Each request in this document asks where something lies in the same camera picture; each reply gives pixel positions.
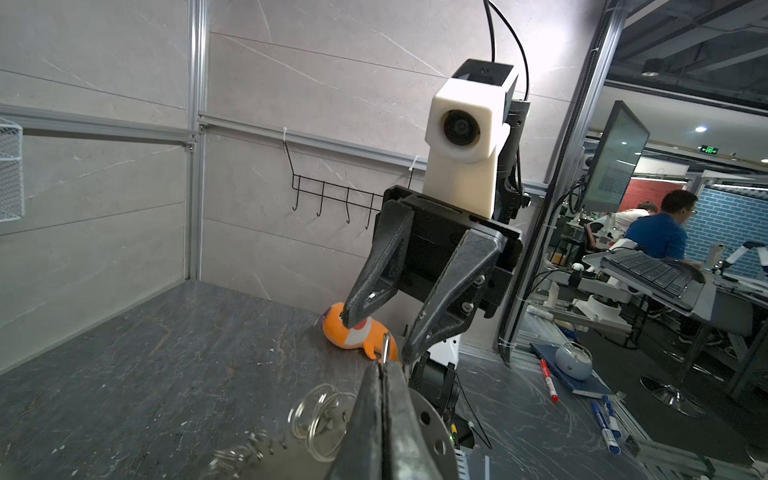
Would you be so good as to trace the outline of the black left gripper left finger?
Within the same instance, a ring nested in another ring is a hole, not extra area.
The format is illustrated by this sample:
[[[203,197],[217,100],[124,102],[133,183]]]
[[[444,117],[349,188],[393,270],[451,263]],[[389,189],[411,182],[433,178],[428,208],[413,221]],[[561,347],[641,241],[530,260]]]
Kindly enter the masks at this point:
[[[351,421],[327,479],[382,479],[383,407],[381,365],[370,365],[363,376]]]

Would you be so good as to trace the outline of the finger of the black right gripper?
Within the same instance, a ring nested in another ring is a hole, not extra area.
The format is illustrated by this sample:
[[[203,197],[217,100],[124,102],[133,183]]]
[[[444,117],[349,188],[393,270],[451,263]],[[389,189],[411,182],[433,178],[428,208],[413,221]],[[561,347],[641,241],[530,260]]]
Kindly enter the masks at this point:
[[[496,233],[475,228],[465,232],[400,350],[404,364],[416,362],[433,345],[468,330],[505,242]]]
[[[399,201],[383,204],[369,256],[340,314],[346,328],[360,324],[398,292],[414,216],[413,209]]]

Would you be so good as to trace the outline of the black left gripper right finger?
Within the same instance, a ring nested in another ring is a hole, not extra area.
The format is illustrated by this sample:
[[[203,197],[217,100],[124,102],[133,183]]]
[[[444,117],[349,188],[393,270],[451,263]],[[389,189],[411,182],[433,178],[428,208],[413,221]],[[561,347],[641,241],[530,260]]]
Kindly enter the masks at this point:
[[[383,479],[441,479],[430,454],[401,367],[381,365]]]

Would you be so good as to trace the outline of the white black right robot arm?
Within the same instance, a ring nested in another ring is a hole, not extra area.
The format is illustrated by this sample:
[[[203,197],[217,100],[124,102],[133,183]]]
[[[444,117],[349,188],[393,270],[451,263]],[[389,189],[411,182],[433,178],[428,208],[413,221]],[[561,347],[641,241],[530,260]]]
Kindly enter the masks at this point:
[[[501,148],[490,218],[478,217],[401,185],[383,194],[372,248],[338,316],[352,330],[397,293],[422,304],[400,351],[413,367],[409,385],[441,414],[456,445],[488,439],[478,419],[466,420],[456,404],[466,397],[457,373],[459,335],[477,312],[491,318],[505,303],[522,253],[510,220],[529,205],[520,176],[519,142],[528,103],[513,102],[511,132]]]

